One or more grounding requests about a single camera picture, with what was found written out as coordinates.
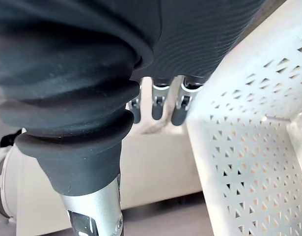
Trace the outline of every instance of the metal joint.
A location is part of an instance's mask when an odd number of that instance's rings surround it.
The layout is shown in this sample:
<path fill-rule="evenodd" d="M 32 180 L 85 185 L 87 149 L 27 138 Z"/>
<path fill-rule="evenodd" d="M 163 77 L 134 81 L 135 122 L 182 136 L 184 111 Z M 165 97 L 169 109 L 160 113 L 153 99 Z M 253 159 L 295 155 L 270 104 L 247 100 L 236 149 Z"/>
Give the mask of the metal joint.
<path fill-rule="evenodd" d="M 159 87 L 153 84 L 152 100 L 153 106 L 163 106 L 167 98 L 169 86 Z"/>
<path fill-rule="evenodd" d="M 185 80 L 186 78 L 179 89 L 178 99 L 176 101 L 176 109 L 181 109 L 183 107 L 187 111 L 189 110 L 197 93 L 201 90 L 203 84 L 200 84 L 198 88 L 187 88 L 185 86 Z"/>
<path fill-rule="evenodd" d="M 136 96 L 134 99 L 132 99 L 130 102 L 128 102 L 129 109 L 140 109 L 140 102 L 141 102 L 141 85 L 140 85 L 140 92 L 139 95 Z"/>

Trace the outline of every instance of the black fabric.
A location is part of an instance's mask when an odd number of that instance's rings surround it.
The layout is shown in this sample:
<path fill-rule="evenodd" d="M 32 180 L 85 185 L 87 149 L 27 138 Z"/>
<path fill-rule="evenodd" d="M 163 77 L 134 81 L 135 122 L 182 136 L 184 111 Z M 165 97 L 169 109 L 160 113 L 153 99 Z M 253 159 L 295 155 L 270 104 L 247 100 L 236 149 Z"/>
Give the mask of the black fabric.
<path fill-rule="evenodd" d="M 18 130 L 18 132 L 14 133 L 14 134 L 8 134 L 8 135 L 3 136 L 0 141 L 0 147 L 4 148 L 7 146 L 13 146 L 15 138 L 18 137 L 21 133 L 22 133 L 22 131 Z"/>
<path fill-rule="evenodd" d="M 95 192 L 119 174 L 130 77 L 206 77 L 262 2 L 0 0 L 0 116 L 58 193 Z"/>
<path fill-rule="evenodd" d="M 217 68 L 265 0 L 163 0 L 154 61 L 131 79 L 203 77 Z"/>

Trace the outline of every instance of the white plastic basket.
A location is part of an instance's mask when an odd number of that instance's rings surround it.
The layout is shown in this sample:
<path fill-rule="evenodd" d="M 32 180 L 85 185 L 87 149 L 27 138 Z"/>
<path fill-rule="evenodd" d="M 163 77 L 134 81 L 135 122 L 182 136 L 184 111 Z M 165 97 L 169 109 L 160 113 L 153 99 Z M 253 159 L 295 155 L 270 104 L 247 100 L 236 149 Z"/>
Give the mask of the white plastic basket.
<path fill-rule="evenodd" d="M 289 0 L 225 57 L 188 116 L 215 236 L 302 235 L 302 151 L 287 132 L 299 113 L 302 0 Z"/>

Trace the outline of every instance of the black rubber sleeve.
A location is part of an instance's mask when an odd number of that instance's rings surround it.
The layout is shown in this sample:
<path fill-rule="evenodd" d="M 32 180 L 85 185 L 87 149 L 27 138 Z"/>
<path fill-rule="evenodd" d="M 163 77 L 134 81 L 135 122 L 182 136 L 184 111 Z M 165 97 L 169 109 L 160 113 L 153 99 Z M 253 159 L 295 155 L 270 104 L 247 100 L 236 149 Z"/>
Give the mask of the black rubber sleeve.
<path fill-rule="evenodd" d="M 129 78 L 152 60 L 137 30 L 82 2 L 0 1 L 0 117 L 26 128 L 17 146 L 67 196 L 98 191 L 120 173 L 134 121 L 125 104 L 139 93 Z"/>
<path fill-rule="evenodd" d="M 187 112 L 185 110 L 185 108 L 180 108 L 180 109 L 177 109 L 175 107 L 173 113 L 172 113 L 172 116 L 171 116 L 171 123 L 175 126 L 179 126 L 179 125 L 182 125 L 183 122 L 186 120 L 186 117 L 187 117 Z"/>
<path fill-rule="evenodd" d="M 163 115 L 163 106 L 157 105 L 157 106 L 152 106 L 152 117 L 155 120 L 159 120 L 162 118 Z"/>

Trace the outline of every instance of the gray floor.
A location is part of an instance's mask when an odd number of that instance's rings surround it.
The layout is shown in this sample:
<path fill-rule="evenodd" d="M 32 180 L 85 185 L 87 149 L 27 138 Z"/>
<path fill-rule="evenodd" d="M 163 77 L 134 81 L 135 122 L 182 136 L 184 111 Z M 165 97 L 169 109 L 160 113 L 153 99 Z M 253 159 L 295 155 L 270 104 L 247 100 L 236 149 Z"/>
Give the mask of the gray floor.
<path fill-rule="evenodd" d="M 192 195 L 125 210 L 125 236 L 213 236 L 202 199 L 202 195 Z M 73 231 L 47 236 L 73 236 Z"/>

